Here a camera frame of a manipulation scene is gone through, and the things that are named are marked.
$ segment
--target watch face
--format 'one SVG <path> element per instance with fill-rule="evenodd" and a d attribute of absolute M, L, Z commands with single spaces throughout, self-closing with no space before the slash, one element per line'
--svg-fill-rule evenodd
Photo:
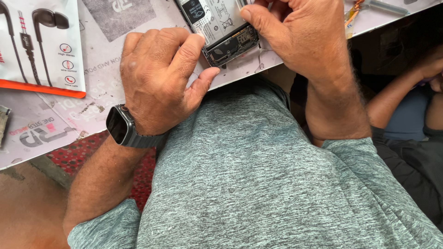
<path fill-rule="evenodd" d="M 128 125 L 115 107 L 109 111 L 106 126 L 117 144 L 121 144 L 128 132 Z"/>

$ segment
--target earphone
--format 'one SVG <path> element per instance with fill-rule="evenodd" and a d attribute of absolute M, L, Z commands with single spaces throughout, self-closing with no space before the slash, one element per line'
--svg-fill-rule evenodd
<path fill-rule="evenodd" d="M 14 46 L 14 51 L 16 52 L 17 62 L 19 63 L 20 71 L 22 72 L 23 80 L 25 83 L 27 83 L 25 74 L 23 72 L 22 63 L 20 62 L 19 53 L 17 52 L 17 46 L 16 42 L 14 40 L 14 30 L 12 29 L 12 21 L 11 21 L 11 15 L 9 14 L 9 10 L 6 7 L 6 4 L 0 0 L 0 14 L 4 14 L 6 16 L 6 22 L 8 23 L 8 31 L 9 35 L 11 36 L 12 45 Z"/>
<path fill-rule="evenodd" d="M 37 37 L 37 41 L 40 45 L 40 51 L 42 53 L 43 64 L 45 66 L 46 77 L 48 78 L 49 86 L 52 86 L 51 80 L 49 79 L 48 68 L 46 66 L 45 54 L 43 53 L 42 46 L 42 34 L 40 33 L 40 24 L 43 24 L 46 27 L 57 27 L 59 29 L 67 29 L 69 28 L 69 20 L 64 14 L 59 12 L 52 12 L 48 9 L 37 9 L 32 12 L 32 21 L 34 22 L 35 35 Z"/>

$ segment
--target heathered gray shirt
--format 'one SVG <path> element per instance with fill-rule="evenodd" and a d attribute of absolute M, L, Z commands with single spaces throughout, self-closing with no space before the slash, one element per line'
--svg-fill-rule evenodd
<path fill-rule="evenodd" d="M 315 147 L 284 93 L 254 80 L 174 128 L 141 215 L 125 200 L 74 227 L 71 248 L 443 247 L 370 138 Z"/>

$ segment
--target disassembled phone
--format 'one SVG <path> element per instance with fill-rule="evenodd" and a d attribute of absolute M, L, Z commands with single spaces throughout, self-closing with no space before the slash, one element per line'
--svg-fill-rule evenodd
<path fill-rule="evenodd" d="M 246 0 L 174 0 L 193 33 L 205 36 L 203 54 L 222 66 L 259 43 L 257 31 L 240 16 Z"/>

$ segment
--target red floor mat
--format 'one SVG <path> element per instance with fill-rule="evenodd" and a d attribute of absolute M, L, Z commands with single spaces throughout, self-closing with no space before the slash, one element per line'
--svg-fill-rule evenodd
<path fill-rule="evenodd" d="M 108 131 L 89 136 L 70 145 L 46 154 L 56 165 L 73 176 L 83 163 L 98 149 L 108 137 Z M 134 183 L 129 198 L 136 201 L 140 211 L 143 210 L 151 193 L 152 174 L 155 167 L 155 148 L 149 150 L 138 162 L 134 172 Z"/>

